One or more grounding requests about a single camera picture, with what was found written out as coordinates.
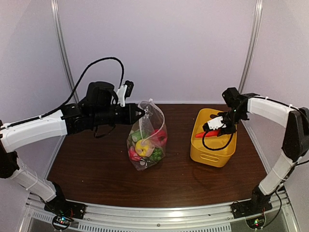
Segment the orange toy carrot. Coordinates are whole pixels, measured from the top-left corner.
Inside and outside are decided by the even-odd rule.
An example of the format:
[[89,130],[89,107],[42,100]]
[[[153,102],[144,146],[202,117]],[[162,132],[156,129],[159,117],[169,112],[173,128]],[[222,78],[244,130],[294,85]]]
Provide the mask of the orange toy carrot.
[[214,130],[214,131],[212,130],[209,132],[200,132],[195,135],[195,138],[202,138],[203,136],[205,137],[218,136],[219,132],[220,132],[219,130]]

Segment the green toy apple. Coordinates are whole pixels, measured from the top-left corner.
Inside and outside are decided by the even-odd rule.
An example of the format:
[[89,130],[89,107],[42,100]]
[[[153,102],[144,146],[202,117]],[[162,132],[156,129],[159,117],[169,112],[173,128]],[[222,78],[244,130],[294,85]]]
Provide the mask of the green toy apple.
[[132,132],[130,134],[130,136],[131,136],[132,141],[135,142],[135,143],[142,139],[142,134],[141,134],[140,130],[136,130],[136,131]]

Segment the clear zip top bag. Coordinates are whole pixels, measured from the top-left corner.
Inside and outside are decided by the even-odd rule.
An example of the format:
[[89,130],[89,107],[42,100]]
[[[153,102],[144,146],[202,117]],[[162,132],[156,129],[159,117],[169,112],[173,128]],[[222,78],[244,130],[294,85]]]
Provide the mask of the clear zip top bag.
[[168,132],[165,115],[153,99],[138,105],[145,114],[136,123],[127,138],[128,157],[138,171],[160,162],[166,154]]

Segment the red toy pepper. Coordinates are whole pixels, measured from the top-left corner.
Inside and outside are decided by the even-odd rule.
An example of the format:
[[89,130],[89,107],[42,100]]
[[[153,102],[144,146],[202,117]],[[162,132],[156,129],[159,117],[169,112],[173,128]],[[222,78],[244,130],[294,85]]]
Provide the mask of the red toy pepper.
[[165,146],[167,143],[168,135],[165,130],[156,129],[152,133],[154,140],[160,144],[160,146]]

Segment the yellow toy lemon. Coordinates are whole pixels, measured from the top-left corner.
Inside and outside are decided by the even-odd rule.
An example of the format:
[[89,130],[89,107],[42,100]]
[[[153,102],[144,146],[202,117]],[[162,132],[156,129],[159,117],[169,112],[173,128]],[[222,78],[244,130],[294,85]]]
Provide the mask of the yellow toy lemon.
[[139,140],[135,145],[136,153],[141,157],[149,157],[152,154],[153,145],[148,140]]

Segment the red toy apple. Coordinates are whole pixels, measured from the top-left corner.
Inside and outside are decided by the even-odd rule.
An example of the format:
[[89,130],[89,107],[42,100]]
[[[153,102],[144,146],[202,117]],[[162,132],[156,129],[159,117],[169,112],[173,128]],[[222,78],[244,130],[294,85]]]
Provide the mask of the red toy apple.
[[132,146],[129,148],[128,154],[131,161],[139,162],[141,160],[141,156],[136,153],[135,148]]

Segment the green toy grapes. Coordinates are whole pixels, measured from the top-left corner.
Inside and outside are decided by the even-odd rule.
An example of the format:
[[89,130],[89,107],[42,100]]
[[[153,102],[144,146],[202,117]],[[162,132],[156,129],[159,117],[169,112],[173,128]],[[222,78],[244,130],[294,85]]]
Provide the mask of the green toy grapes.
[[163,155],[163,150],[161,148],[155,148],[149,158],[154,162],[158,162],[159,160],[162,159],[162,155]]

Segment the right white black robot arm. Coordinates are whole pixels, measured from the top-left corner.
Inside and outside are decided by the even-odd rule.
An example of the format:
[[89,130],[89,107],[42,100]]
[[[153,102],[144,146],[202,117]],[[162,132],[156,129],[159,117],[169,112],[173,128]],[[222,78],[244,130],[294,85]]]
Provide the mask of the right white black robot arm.
[[210,121],[211,129],[220,129],[223,134],[236,131],[240,120],[248,120],[248,114],[261,116],[285,128],[281,154],[272,170],[252,191],[248,210],[258,213],[266,207],[271,195],[289,178],[299,160],[309,150],[309,110],[296,108],[276,100],[249,93],[240,94],[235,87],[227,88],[222,97],[230,108],[218,113]]

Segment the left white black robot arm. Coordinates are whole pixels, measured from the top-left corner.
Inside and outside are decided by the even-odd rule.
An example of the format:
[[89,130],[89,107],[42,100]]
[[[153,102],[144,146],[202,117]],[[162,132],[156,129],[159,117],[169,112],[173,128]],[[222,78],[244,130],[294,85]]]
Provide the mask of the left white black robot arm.
[[61,187],[39,177],[26,167],[16,150],[48,138],[73,135],[92,130],[94,137],[99,126],[132,125],[145,111],[136,103],[126,103],[134,84],[126,81],[117,91],[107,82],[91,82],[86,96],[78,103],[64,104],[47,116],[37,116],[15,123],[0,125],[0,177],[11,179],[40,197],[45,208],[64,215],[72,207]]

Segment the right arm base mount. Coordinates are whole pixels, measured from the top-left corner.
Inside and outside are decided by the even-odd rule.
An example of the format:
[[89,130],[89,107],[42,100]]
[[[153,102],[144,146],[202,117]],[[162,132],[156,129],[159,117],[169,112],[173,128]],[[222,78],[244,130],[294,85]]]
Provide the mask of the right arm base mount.
[[235,219],[248,217],[255,214],[261,214],[264,210],[271,210],[272,204],[270,198],[273,193],[265,195],[259,186],[256,186],[252,190],[252,195],[249,200],[242,202],[234,201],[230,207],[233,217]]

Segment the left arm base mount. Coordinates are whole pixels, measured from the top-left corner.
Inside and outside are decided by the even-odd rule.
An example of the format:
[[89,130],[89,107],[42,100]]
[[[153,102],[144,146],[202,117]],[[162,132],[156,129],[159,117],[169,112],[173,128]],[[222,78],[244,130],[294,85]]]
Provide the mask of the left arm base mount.
[[68,201],[60,187],[55,182],[52,182],[56,196],[50,201],[44,201],[44,210],[52,212],[57,216],[64,216],[66,218],[83,219],[85,214],[86,205],[84,203],[77,203]]

